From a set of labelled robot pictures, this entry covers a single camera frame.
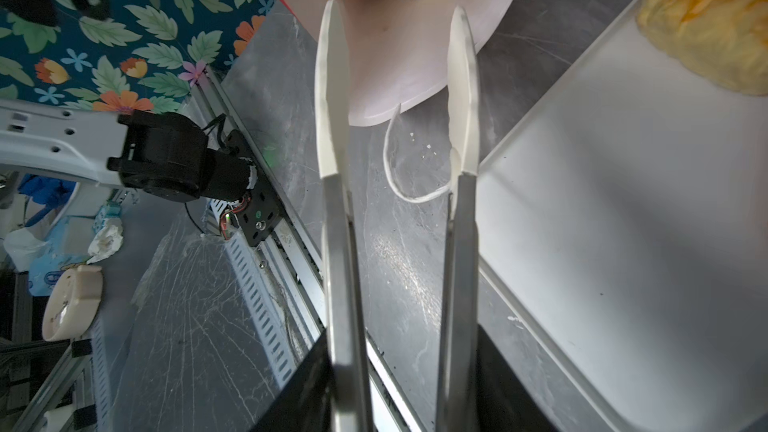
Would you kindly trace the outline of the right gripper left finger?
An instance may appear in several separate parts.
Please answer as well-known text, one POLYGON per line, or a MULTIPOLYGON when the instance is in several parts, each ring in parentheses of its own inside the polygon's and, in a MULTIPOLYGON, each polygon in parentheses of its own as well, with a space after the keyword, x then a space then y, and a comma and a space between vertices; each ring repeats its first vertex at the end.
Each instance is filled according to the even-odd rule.
POLYGON ((340 4, 328 0, 318 35, 314 108, 322 186, 322 275, 331 365, 331 429, 374 429, 360 274, 348 191, 349 50, 340 4))

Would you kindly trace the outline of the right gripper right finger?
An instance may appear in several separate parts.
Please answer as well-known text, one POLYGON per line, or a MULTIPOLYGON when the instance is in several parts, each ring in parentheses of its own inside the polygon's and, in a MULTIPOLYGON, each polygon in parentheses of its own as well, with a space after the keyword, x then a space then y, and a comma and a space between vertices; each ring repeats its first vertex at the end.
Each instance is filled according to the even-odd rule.
POLYGON ((451 179, 435 426, 477 431, 480 84, 471 26, 461 6, 451 20, 447 72, 451 179))

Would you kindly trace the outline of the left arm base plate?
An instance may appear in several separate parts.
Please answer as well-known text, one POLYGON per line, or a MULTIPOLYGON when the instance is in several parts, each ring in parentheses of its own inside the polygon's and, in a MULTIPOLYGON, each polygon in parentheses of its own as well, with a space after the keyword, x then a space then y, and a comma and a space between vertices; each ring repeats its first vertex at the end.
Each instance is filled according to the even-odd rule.
POLYGON ((224 144, 231 155, 254 167, 255 184, 239 201, 224 205, 219 217, 219 231, 227 240, 239 232, 250 247, 256 248, 284 218, 285 209, 245 135, 234 130, 224 144))

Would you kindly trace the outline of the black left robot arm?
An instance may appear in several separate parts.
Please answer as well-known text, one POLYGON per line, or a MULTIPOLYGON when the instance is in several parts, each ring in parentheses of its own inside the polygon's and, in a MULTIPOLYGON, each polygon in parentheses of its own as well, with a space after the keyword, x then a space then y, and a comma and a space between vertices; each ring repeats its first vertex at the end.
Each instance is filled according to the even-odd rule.
POLYGON ((247 197, 258 170, 183 102, 275 0, 1 0, 1 158, 177 202, 247 197))

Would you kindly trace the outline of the red white paper bag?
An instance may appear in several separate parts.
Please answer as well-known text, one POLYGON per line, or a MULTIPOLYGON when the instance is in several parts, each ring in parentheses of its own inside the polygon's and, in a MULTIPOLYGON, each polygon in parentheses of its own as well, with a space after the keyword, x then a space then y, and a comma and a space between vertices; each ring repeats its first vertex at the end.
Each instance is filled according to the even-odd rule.
POLYGON ((475 58, 513 0, 285 0, 317 41, 314 115, 321 178, 346 180, 351 127, 397 117, 442 89, 450 129, 478 106, 475 58))

